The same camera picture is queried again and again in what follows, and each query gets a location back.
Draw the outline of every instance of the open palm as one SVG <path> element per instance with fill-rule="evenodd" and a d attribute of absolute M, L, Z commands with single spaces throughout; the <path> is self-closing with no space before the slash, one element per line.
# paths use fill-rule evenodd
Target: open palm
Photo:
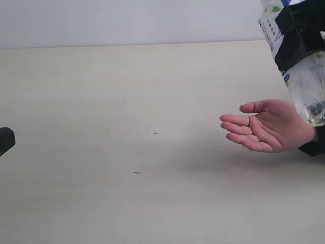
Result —
<path fill-rule="evenodd" d="M 221 127 L 228 130 L 227 139 L 265 153 L 280 153 L 297 148 L 315 137 L 313 127 L 305 124 L 294 105 L 285 100 L 262 100 L 240 107 L 255 115 L 221 116 Z"/>

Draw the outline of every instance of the finger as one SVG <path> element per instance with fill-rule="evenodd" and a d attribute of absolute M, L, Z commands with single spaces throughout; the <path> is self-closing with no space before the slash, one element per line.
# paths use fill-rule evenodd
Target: finger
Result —
<path fill-rule="evenodd" d="M 238 126 L 248 126 L 249 117 L 245 115 L 224 114 L 220 117 L 222 122 L 230 122 Z"/>
<path fill-rule="evenodd" d="M 244 141 L 259 142 L 259 139 L 256 136 L 253 135 L 243 136 L 231 132 L 226 135 L 226 138 L 237 144 L 242 144 Z"/>
<path fill-rule="evenodd" d="M 238 126 L 230 122 L 222 122 L 221 127 L 229 132 L 238 135 L 243 135 L 243 136 L 252 135 L 252 130 L 247 126 Z"/>
<path fill-rule="evenodd" d="M 268 100 L 260 100 L 246 103 L 240 106 L 239 110 L 243 113 L 261 113 L 267 105 L 267 102 Z"/>
<path fill-rule="evenodd" d="M 251 151 L 260 151 L 263 153 L 272 153 L 272 147 L 265 142 L 252 142 L 252 141 L 243 141 L 242 146 L 251 150 Z"/>

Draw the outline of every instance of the white table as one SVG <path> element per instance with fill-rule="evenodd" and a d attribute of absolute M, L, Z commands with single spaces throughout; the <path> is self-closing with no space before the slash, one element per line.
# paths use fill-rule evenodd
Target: white table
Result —
<path fill-rule="evenodd" d="M 219 126 L 288 97 L 266 42 L 0 50 L 0 74 L 1 244 L 324 243 L 324 157 Z"/>

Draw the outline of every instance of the black object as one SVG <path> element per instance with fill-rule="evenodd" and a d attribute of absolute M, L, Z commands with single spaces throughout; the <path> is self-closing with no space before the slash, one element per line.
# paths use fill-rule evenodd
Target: black object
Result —
<path fill-rule="evenodd" d="M 0 156 L 16 144 L 14 132 L 7 128 L 0 128 Z"/>
<path fill-rule="evenodd" d="M 287 71 L 304 58 L 325 51 L 325 0 L 306 0 L 285 6 L 275 19 L 283 42 L 275 56 L 278 69 Z"/>

